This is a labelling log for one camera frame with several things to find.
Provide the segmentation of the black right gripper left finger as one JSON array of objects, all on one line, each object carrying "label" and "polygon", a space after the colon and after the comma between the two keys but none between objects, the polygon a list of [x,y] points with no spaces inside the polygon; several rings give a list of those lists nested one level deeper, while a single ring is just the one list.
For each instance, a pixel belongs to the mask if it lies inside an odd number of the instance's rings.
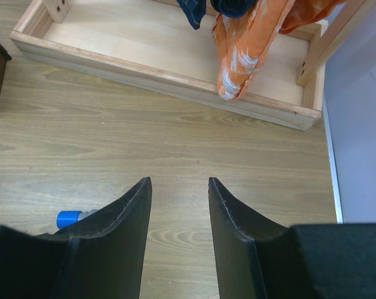
[{"label": "black right gripper left finger", "polygon": [[54,234],[0,225],[0,298],[138,298],[151,203],[147,177]]}]

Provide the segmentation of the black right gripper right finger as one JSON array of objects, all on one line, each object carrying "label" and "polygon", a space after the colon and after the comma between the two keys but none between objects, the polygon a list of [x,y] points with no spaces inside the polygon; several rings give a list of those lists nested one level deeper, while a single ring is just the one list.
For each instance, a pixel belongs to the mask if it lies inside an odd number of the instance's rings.
[{"label": "black right gripper right finger", "polygon": [[221,298],[376,298],[376,223],[284,227],[208,184]]}]

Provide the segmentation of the blue and grey cylinder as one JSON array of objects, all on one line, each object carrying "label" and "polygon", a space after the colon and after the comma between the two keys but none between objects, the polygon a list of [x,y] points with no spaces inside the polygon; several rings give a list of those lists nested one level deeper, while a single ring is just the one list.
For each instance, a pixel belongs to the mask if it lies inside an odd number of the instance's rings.
[{"label": "blue and grey cylinder", "polygon": [[63,229],[81,221],[95,212],[97,212],[97,209],[91,211],[60,211],[57,215],[56,226],[58,229]]}]

